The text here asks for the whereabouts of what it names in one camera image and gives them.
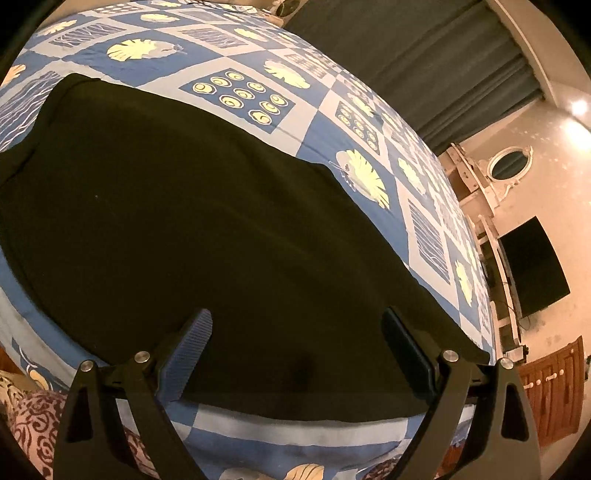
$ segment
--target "ceiling light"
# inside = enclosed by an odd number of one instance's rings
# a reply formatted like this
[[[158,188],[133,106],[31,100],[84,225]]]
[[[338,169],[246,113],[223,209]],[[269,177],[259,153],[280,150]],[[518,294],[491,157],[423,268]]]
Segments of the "ceiling light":
[[[573,115],[579,116],[587,113],[587,102],[585,100],[577,100],[570,106]]]
[[[566,133],[571,142],[581,150],[591,151],[591,132],[573,119],[566,123]]]

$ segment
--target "silver bolt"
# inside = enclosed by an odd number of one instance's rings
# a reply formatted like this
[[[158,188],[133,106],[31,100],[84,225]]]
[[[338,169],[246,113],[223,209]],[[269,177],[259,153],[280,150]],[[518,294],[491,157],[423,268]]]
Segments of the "silver bolt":
[[[80,370],[82,370],[83,372],[90,372],[93,366],[95,366],[95,363],[92,360],[84,360],[80,364]]]
[[[499,363],[505,370],[511,370],[514,366],[513,360],[505,356],[499,360]]]
[[[138,352],[135,354],[134,360],[139,364],[144,364],[148,360],[150,360],[150,353],[149,352]]]
[[[443,359],[446,362],[455,363],[460,359],[460,356],[453,350],[445,350],[442,353]]]

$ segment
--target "bed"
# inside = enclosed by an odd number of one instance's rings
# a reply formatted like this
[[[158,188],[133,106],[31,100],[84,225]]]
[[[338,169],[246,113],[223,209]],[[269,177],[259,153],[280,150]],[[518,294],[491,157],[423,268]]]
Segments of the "bed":
[[[495,362],[485,278],[438,159],[378,95],[313,46],[252,7],[147,0],[71,15],[40,29],[2,82],[0,151],[25,138],[70,73],[194,105],[327,166],[414,278]],[[93,356],[35,306],[1,251],[0,288],[0,343],[43,388],[67,391]],[[124,402],[120,410],[134,429]],[[180,402],[167,413],[212,480],[361,479],[399,458],[423,418],[276,421]],[[472,415],[467,406],[455,443]]]

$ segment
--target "television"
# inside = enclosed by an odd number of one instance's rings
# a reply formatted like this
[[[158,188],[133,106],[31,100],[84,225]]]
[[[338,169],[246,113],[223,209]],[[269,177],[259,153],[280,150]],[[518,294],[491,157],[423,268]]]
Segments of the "television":
[[[545,309],[570,293],[558,256],[537,217],[499,238],[521,316]]]

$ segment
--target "dark curtain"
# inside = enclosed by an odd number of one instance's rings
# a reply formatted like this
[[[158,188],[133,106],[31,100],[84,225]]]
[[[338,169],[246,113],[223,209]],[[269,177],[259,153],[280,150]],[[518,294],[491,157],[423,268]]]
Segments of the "dark curtain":
[[[375,90],[436,154],[542,95],[483,0],[310,0],[287,29]]]

